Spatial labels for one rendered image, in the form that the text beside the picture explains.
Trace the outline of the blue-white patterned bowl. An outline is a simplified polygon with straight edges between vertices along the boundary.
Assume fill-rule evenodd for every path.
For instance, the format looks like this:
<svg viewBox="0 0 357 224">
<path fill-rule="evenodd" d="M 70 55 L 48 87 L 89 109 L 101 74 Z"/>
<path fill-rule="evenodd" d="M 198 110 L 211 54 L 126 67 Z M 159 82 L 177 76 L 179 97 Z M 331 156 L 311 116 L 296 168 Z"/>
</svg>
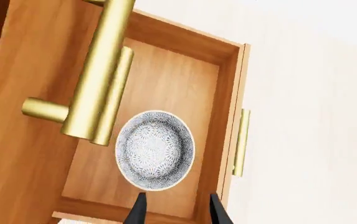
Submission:
<svg viewBox="0 0 357 224">
<path fill-rule="evenodd" d="M 115 160 L 122 176 L 149 192 L 179 184 L 191 170 L 195 155 L 195 141 L 187 124 L 162 110 L 134 115 L 123 125 L 115 143 Z"/>
</svg>

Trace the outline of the wooden cabinet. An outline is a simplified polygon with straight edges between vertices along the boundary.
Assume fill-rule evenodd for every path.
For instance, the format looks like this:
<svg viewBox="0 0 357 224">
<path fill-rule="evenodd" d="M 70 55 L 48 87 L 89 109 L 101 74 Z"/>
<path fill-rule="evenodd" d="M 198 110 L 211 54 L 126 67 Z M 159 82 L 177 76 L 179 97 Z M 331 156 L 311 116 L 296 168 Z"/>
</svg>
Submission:
<svg viewBox="0 0 357 224">
<path fill-rule="evenodd" d="M 24 115 L 27 98 L 70 106 L 103 5 L 0 0 L 0 224 L 45 224 L 79 139 Z"/>
</svg>

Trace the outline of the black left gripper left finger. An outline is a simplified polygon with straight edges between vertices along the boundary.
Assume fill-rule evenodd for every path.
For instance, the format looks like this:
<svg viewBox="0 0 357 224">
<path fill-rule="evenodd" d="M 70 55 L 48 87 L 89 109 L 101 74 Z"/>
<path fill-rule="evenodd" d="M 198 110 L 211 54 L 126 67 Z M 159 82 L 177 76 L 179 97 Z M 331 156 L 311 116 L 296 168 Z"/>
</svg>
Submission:
<svg viewBox="0 0 357 224">
<path fill-rule="evenodd" d="M 146 194 L 141 192 L 138 194 L 132 209 L 125 218 L 123 224 L 145 224 L 146 218 Z"/>
</svg>

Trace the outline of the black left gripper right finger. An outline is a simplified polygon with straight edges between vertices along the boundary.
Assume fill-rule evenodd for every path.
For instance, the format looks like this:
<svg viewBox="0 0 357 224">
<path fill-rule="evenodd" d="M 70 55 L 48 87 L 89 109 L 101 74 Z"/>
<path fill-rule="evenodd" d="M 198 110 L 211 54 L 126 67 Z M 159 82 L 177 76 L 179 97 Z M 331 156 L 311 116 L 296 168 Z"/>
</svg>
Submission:
<svg viewBox="0 0 357 224">
<path fill-rule="evenodd" d="M 209 212 L 212 224 L 234 224 L 217 194 L 210 194 Z"/>
</svg>

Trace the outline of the open wooden drawer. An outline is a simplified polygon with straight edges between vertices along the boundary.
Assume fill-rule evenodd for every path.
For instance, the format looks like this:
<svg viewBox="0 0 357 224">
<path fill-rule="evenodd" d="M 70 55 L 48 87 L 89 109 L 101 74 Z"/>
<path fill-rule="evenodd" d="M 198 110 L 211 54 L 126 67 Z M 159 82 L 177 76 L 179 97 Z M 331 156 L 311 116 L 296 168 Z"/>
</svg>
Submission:
<svg viewBox="0 0 357 224">
<path fill-rule="evenodd" d="M 177 186 L 146 194 L 146 224 L 208 224 L 210 195 L 229 195 L 250 47 L 139 10 L 124 44 L 135 55 L 110 143 L 79 141 L 53 216 L 122 222 L 140 190 L 118 169 L 116 137 L 134 115 L 163 110 L 187 124 L 196 156 Z"/>
</svg>

